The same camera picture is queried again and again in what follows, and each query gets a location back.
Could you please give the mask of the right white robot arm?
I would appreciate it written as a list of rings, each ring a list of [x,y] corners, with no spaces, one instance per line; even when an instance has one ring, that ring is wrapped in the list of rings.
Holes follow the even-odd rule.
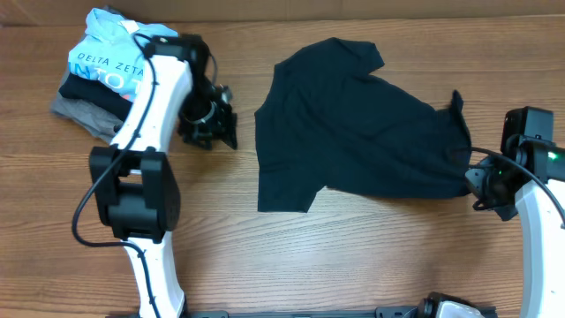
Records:
[[[521,317],[564,316],[564,149],[525,140],[504,154],[471,148],[486,157],[465,173],[477,211],[517,216],[523,238]]]

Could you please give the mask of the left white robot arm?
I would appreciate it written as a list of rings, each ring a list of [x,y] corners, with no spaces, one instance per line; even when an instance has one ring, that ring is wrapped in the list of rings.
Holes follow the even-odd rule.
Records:
[[[139,317],[186,317],[177,279],[172,232],[180,216],[180,190],[168,152],[175,133],[183,142],[209,150],[215,140],[237,148],[237,115],[232,94],[206,75],[214,60],[198,34],[146,36],[138,47],[144,59],[142,88],[117,135],[89,155],[93,181],[77,206],[79,216],[94,198],[103,225],[114,235],[110,247],[128,254],[138,286]]]

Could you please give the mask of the dark teal t-shirt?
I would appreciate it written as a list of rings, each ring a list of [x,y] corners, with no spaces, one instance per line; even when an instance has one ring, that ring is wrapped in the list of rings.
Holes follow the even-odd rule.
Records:
[[[306,212],[323,188],[392,199],[468,193],[463,98],[440,110],[376,72],[372,42],[329,38],[278,63],[255,114],[258,209]]]

